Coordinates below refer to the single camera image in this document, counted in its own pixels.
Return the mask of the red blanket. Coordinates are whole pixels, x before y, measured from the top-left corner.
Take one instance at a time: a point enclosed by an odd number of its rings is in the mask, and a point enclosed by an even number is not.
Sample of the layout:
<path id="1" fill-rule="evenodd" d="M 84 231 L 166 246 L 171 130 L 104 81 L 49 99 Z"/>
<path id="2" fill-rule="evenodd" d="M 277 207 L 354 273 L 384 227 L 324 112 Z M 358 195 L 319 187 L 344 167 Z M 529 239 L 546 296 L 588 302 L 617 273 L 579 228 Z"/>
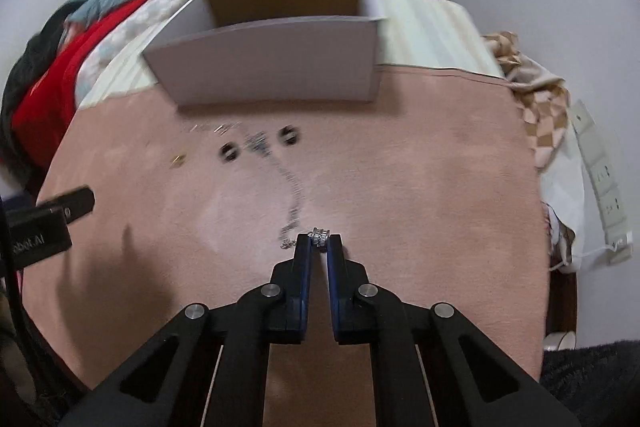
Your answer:
<path id="1" fill-rule="evenodd" d="M 112 13 L 118 9 L 123 9 L 125 15 L 131 14 L 133 3 L 134 0 L 130 0 L 119 5 L 105 19 L 114 20 Z M 23 184 L 30 176 L 47 169 L 55 144 L 62 140 L 73 118 L 74 68 L 79 65 L 79 50 L 88 41 L 94 24 L 74 37 L 64 51 L 58 50 L 47 72 L 28 90 L 13 113 L 11 131 L 16 151 L 20 154 L 21 169 L 8 168 Z"/>

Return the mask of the black fuzzy seat cushion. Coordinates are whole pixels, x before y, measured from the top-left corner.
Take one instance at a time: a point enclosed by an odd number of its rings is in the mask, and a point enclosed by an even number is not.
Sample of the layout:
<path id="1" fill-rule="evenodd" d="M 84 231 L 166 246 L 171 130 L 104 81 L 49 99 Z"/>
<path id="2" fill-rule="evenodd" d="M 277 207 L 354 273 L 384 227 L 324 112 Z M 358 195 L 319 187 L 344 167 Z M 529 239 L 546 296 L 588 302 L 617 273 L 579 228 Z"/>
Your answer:
<path id="1" fill-rule="evenodd" d="M 540 375 L 541 386 L 583 426 L 637 426 L 639 381 L 637 340 L 548 351 Z"/>

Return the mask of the pink table cloth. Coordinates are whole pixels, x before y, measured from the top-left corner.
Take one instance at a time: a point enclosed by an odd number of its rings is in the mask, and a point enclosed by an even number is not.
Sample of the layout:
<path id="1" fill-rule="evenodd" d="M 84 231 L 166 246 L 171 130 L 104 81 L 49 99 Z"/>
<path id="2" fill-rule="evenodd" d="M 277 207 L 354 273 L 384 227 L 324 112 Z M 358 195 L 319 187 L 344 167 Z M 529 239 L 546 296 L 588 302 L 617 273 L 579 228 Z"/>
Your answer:
<path id="1" fill-rule="evenodd" d="M 313 229 L 341 236 L 409 303 L 450 300 L 540 372 L 546 232 L 501 79 L 393 66 L 372 103 L 195 113 L 159 87 L 112 96 L 76 114 L 42 196 L 79 185 L 93 212 L 70 251 L 27 269 L 25 306 L 89 386 L 181 306 L 223 305 L 265 280 L 282 239 Z"/>

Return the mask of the black fuzzy garment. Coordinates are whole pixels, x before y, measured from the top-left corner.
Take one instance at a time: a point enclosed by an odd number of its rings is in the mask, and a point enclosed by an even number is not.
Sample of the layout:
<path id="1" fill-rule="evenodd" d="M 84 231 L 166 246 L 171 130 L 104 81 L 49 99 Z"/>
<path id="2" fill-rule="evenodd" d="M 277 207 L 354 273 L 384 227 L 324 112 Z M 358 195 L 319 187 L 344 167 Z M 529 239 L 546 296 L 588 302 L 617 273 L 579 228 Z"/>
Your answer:
<path id="1" fill-rule="evenodd" d="M 81 1 L 69 1 L 58 8 L 43 28 L 28 40 L 25 51 L 9 72 L 1 105 L 1 160 L 6 167 L 21 169 L 11 131 L 11 118 L 28 90 L 36 83 L 58 55 L 58 45 L 66 18 L 81 6 Z"/>

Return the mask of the white power strip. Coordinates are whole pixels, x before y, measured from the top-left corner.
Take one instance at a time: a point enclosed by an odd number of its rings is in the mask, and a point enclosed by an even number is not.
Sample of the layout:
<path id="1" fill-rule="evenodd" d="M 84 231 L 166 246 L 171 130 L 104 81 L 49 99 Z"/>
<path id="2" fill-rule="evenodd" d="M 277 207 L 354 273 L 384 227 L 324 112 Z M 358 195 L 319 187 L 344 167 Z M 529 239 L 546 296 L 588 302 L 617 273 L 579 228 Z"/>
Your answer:
<path id="1" fill-rule="evenodd" d="M 585 104 L 580 100 L 573 103 L 568 115 L 596 199 L 605 243 L 613 244 L 617 237 L 632 231 L 628 225 L 612 160 L 608 157 L 604 141 Z M 618 265 L 630 259 L 633 253 L 634 243 L 618 254 L 604 255 L 608 265 Z"/>

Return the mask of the checkered beige cloth pile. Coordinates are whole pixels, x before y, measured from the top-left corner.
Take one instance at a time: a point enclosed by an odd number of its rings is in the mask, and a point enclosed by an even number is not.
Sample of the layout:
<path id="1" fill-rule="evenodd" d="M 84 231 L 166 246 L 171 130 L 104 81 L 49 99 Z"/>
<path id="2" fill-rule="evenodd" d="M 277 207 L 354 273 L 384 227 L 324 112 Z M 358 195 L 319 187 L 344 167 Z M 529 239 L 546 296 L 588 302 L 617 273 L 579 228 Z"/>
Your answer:
<path id="1" fill-rule="evenodd" d="M 576 132 L 570 122 L 570 91 L 518 49 L 518 37 L 503 31 L 484 41 L 510 84 L 539 174 L 547 221 L 550 269 L 579 270 L 585 245 L 585 181 Z"/>

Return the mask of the striped table cloth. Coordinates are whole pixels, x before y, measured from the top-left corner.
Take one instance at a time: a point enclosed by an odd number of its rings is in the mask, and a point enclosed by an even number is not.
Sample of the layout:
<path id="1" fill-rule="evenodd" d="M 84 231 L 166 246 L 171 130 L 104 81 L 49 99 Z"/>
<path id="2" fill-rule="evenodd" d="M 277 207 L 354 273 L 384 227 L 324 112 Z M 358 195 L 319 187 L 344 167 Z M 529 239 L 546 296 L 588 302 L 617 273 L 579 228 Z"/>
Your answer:
<path id="1" fill-rule="evenodd" d="M 382 4 L 385 65 L 462 69 L 502 79 L 503 72 L 469 12 L 448 0 L 378 0 Z M 154 86 L 141 56 L 168 20 L 129 17 L 93 50 L 76 78 L 79 109 L 109 96 Z"/>

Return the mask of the white cardboard box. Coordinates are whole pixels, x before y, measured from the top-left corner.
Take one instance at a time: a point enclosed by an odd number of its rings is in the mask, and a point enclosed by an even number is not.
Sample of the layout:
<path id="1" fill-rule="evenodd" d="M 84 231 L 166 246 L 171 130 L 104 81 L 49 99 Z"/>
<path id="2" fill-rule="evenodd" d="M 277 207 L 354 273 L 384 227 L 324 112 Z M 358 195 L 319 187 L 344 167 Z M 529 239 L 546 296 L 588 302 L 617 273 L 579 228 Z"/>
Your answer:
<path id="1" fill-rule="evenodd" d="M 372 102 L 378 0 L 189 0 L 142 52 L 180 107 Z"/>

